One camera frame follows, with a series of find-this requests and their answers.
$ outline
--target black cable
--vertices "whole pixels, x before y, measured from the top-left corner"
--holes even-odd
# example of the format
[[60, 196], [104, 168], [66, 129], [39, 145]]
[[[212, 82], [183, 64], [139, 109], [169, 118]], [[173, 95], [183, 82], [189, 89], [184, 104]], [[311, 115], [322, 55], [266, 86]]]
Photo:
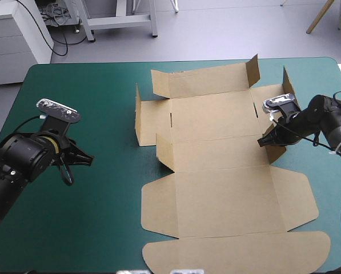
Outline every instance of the black cable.
[[[48, 14], [45, 14], [45, 13], [41, 13], [41, 15], [42, 15], [42, 16], [46, 16], [46, 17], [44, 18], [44, 21], [51, 20], [51, 21], [55, 22], [55, 21], [54, 21], [55, 18], [53, 18], [52, 16], [49, 16]], [[63, 42], [61, 42], [61, 41], [59, 41], [59, 40], [54, 39], [53, 37], [51, 37], [51, 38], [52, 38], [53, 41], [55, 41], [55, 42], [57, 42], [57, 43], [59, 43], [59, 44], [71, 46], [71, 45], [78, 45], [78, 44], [84, 42], [85, 39], [86, 39], [86, 35], [83, 37], [82, 40], [80, 40], [79, 42], [74, 42], [74, 43], [63, 43]]]
[[[67, 44], [68, 44], [69, 46], [71, 46], [71, 45], [77, 45], [77, 44], [80, 44], [80, 43], [84, 42], [85, 39], [86, 39], [86, 35], [85, 35], [85, 37], [84, 37], [82, 40], [80, 40], [79, 42], [76, 42], [76, 43], [67, 43]], [[53, 40], [53, 41], [56, 41], [57, 43], [66, 45], [65, 43], [62, 43], [62, 42], [60, 42], [60, 41], [58, 41], [58, 40], [56, 40], [56, 39], [54, 39], [54, 38], [52, 38], [52, 40]]]
[[60, 53], [57, 53], [56, 51], [54, 51], [54, 49], [53, 49], [53, 48], [50, 46], [50, 44], [47, 42], [46, 37], [44, 36], [44, 34], [43, 34], [41, 28], [39, 27], [39, 25], [38, 25], [36, 19], [34, 18], [33, 14], [31, 13], [31, 11], [30, 11], [30, 10], [29, 10], [29, 9], [28, 9], [20, 0], [16, 0], [16, 1], [17, 1], [19, 4], [21, 4], [21, 5], [28, 11], [28, 13], [31, 15], [31, 17], [32, 17], [32, 19], [33, 19], [33, 21], [34, 21], [34, 23], [37, 25], [37, 28], [38, 28], [39, 32], [41, 33], [41, 36], [43, 37], [43, 40], [45, 40], [45, 42], [46, 42], [47, 46], [50, 48], [50, 50], [51, 50], [54, 54], [56, 54], [56, 55], [58, 55], [58, 56], [65, 56], [65, 55], [67, 55], [67, 53], [69, 52], [69, 46], [68, 46], [68, 44], [67, 44], [66, 36], [65, 36], [65, 34], [63, 33], [63, 31], [61, 30], [61, 31], [62, 31], [62, 34], [63, 34], [63, 38], [64, 38], [65, 43], [66, 43], [66, 51], [65, 51], [64, 54], [60, 54]]
[[335, 149], [333, 149], [333, 148], [327, 146], [326, 144], [321, 144], [321, 143], [319, 143], [319, 142], [318, 142], [318, 139], [317, 139], [316, 137], [314, 138], [314, 140], [312, 140], [312, 139], [310, 139], [310, 138], [307, 138], [307, 137], [304, 137], [304, 136], [299, 135], [297, 132], [295, 132], [295, 131], [289, 129], [288, 127], [285, 127], [285, 126], [282, 125], [281, 123], [277, 122], [275, 119], [273, 119], [273, 122], [275, 122], [275, 123], [276, 123], [277, 125], [279, 125], [280, 127], [283, 127], [285, 130], [288, 130], [290, 133], [292, 133], [292, 134], [294, 134], [294, 135], [300, 137], [301, 139], [304, 139], [304, 140], [306, 140], [306, 141], [311, 142], [311, 143], [314, 145], [314, 147], [322, 146], [322, 147], [327, 148], [327, 149], [330, 150], [330, 151], [335, 151]]
[[23, 123], [21, 123], [14, 131], [13, 133], [16, 133], [18, 131], [18, 129], [20, 129], [22, 126], [24, 126], [26, 123], [28, 123], [29, 121], [32, 121], [34, 119], [39, 119], [39, 116], [34, 116], [32, 118], [29, 118], [27, 120], [25, 120]]

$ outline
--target drawer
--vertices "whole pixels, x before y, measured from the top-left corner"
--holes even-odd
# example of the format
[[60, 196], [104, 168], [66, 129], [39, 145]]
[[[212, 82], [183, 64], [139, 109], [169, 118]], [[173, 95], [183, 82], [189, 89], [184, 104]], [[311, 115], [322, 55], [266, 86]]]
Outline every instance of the drawer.
[[0, 55], [31, 51], [23, 36], [0, 37]]
[[29, 68], [35, 64], [32, 53], [0, 55], [0, 84], [23, 82]]
[[22, 33], [14, 19], [0, 19], [0, 37], [19, 35], [22, 35]]

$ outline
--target green table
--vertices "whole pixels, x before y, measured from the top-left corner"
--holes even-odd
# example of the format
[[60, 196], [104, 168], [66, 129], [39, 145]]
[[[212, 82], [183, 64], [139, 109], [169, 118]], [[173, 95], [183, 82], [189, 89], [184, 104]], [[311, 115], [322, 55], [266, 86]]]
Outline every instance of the green table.
[[[92, 167], [73, 167], [68, 187], [50, 167], [27, 186], [0, 225], [0, 271], [111, 272], [146, 269], [142, 247], [169, 237], [141, 227], [141, 187], [171, 173], [155, 147], [139, 147], [134, 132], [135, 83], [143, 100], [152, 94], [151, 69], [191, 70], [241, 61], [37, 65], [28, 73], [0, 134], [37, 115], [50, 98], [77, 109], [82, 120], [69, 136], [95, 156]], [[257, 86], [282, 82], [286, 65], [301, 107], [315, 94], [341, 90], [341, 73], [330, 58], [262, 59]], [[23, 130], [36, 131], [42, 121]], [[317, 220], [296, 230], [326, 231], [331, 252], [321, 271], [341, 265], [341, 160], [307, 142], [289, 147], [276, 166], [305, 173], [320, 209]]]

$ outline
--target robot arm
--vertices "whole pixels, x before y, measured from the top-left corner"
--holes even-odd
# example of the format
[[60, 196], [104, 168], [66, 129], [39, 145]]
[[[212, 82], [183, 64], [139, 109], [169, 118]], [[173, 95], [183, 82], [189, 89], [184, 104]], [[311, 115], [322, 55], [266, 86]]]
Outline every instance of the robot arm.
[[57, 166], [67, 185], [74, 183], [71, 165], [90, 166], [93, 157], [66, 136], [80, 114], [57, 102], [42, 99], [37, 103], [45, 113], [38, 132], [14, 132], [0, 143], [0, 222], [22, 193], [48, 166]]
[[[296, 144], [301, 139], [313, 142], [314, 146], [325, 146], [341, 156], [341, 100], [336, 96], [327, 97], [317, 95], [301, 110], [293, 94], [277, 96], [263, 102], [263, 109], [270, 113], [276, 126], [264, 137], [258, 140], [261, 147], [287, 146]], [[282, 117], [274, 120], [273, 114], [281, 112]], [[322, 132], [329, 146], [319, 143], [319, 134]], [[314, 134], [313, 140], [307, 136]]]

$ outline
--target cardboard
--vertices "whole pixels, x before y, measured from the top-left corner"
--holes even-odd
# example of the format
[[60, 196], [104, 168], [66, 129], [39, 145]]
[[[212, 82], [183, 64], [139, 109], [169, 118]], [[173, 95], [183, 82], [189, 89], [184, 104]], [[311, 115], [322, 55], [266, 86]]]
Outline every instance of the cardboard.
[[247, 63], [165, 73], [151, 71], [154, 94], [182, 98], [246, 90], [259, 79], [258, 56]]
[[142, 189], [144, 229], [177, 238], [286, 232], [318, 214], [306, 176], [278, 167], [176, 172]]
[[142, 254], [156, 274], [188, 268], [207, 274], [296, 274], [317, 270], [329, 248], [323, 232], [289, 232], [162, 241], [146, 244]]
[[156, 144], [158, 159], [175, 173], [143, 187], [141, 223], [179, 240], [146, 245], [150, 269], [316, 270], [328, 254], [327, 235], [287, 233], [318, 217], [309, 182], [270, 166], [284, 147], [260, 148], [257, 142], [272, 128], [262, 102], [294, 93], [287, 71], [282, 84], [257, 88], [250, 88], [260, 77], [257, 57], [151, 73], [154, 93], [169, 99], [142, 102], [137, 90], [136, 133], [140, 146]]

